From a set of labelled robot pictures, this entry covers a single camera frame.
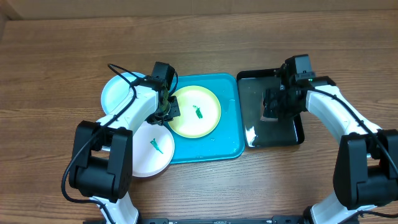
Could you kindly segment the yellow-green plate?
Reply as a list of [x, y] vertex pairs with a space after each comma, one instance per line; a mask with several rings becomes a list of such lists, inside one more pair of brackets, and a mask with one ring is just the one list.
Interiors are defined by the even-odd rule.
[[171, 129], [185, 138], [201, 138], [210, 134], [221, 119], [221, 104], [209, 89], [190, 85], [177, 90], [180, 116], [169, 122]]

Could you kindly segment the green scrubbing sponge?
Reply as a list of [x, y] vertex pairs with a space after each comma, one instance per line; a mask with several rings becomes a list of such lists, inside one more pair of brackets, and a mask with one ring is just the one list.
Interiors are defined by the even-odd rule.
[[261, 108], [261, 121], [268, 121], [270, 120], [269, 112], [267, 110], [267, 91], [264, 90], [262, 92], [262, 108]]

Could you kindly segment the light blue plate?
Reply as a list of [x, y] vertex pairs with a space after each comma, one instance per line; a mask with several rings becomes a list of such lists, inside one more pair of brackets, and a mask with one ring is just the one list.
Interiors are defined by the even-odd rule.
[[[135, 118], [144, 116], [151, 109], [150, 99], [147, 97], [149, 93], [147, 88], [138, 85], [135, 86], [136, 99], [132, 105], [122, 114], [123, 117]], [[106, 115], [118, 114], [130, 101], [130, 97], [134, 96], [134, 91], [130, 85], [120, 76], [115, 76], [105, 84], [101, 94], [101, 106]]]

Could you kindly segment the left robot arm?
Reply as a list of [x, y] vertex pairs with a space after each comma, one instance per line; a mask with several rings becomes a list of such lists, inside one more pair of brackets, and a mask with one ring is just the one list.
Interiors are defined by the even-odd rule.
[[123, 78], [127, 94], [105, 117], [76, 128], [72, 158], [62, 177], [70, 202], [92, 203], [103, 223], [137, 223], [139, 212], [128, 194], [133, 137], [144, 123], [163, 125], [180, 114], [172, 77]]

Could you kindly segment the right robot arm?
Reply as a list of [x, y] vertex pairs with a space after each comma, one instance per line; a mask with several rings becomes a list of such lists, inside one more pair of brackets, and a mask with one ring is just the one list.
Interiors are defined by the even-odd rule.
[[333, 192], [303, 213], [302, 223], [357, 223], [397, 200], [397, 130], [382, 129], [361, 115], [341, 94], [330, 77], [284, 63], [272, 72], [277, 88], [264, 93], [264, 117], [289, 118], [308, 111], [316, 116], [339, 144]]

